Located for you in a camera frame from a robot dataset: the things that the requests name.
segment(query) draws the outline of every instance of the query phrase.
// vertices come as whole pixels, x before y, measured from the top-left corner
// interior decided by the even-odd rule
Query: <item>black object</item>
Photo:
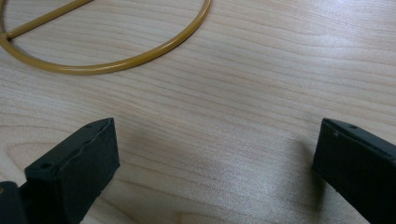
[[[324,119],[313,169],[369,222],[396,223],[396,146],[354,125]]]
[[[90,123],[29,165],[19,189],[0,183],[0,223],[79,223],[119,166],[114,119]]]

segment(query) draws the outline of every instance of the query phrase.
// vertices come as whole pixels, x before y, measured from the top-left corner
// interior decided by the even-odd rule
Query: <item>light wood surface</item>
[[[8,0],[10,30],[67,0]],[[105,63],[181,31],[203,0],[95,0],[14,40],[56,63]],[[0,49],[0,181],[113,117],[121,168],[83,223],[367,223],[310,167],[322,118],[396,144],[396,3],[214,0],[177,49],[72,77]]]

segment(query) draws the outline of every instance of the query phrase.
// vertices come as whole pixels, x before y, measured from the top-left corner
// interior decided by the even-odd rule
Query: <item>wood grain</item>
[[[8,0],[9,30],[69,1]],[[105,63],[181,31],[203,0],[96,0],[14,40]],[[203,26],[142,66],[92,77],[0,50],[0,180],[113,117],[121,168],[83,223],[367,223],[310,167],[321,119],[396,144],[393,1],[214,0]]]

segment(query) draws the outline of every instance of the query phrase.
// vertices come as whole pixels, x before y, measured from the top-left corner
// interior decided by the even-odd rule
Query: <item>small hole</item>
[[[51,163],[47,163],[47,162],[46,162],[46,163],[41,164],[40,168],[41,168],[41,169],[48,169],[48,168],[51,167],[51,165],[52,165]]]

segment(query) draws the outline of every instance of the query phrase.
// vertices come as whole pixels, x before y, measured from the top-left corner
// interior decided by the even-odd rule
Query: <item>gold metal ring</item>
[[[147,63],[151,60],[154,60],[170,50],[174,49],[181,43],[183,43],[186,39],[188,39],[204,22],[207,13],[210,8],[211,0],[205,0],[200,12],[197,17],[178,35],[168,40],[167,42],[161,44],[155,49],[151,49],[147,52],[139,54],[129,59],[117,61],[114,63],[101,63],[97,65],[83,65],[83,66],[73,66],[73,65],[62,65],[57,63],[49,63],[42,60],[39,60],[35,57],[32,57],[28,54],[25,54],[15,48],[9,40],[15,38],[19,35],[22,35],[30,30],[35,29],[36,27],[54,20],[63,14],[76,9],[77,7],[81,7],[92,0],[76,0],[73,1],[63,7],[59,7],[50,13],[41,16],[33,21],[29,21],[26,24],[15,28],[9,32],[4,32],[3,27],[0,24],[0,45],[3,49],[5,49],[9,54],[11,54],[14,58],[20,60],[23,63],[27,63],[33,67],[46,70],[49,72],[62,73],[68,75],[96,75],[103,73],[111,73],[117,72],[120,70],[124,70],[127,68],[138,66],[142,63]],[[0,0],[0,12],[3,11],[2,7],[4,4],[4,0]]]

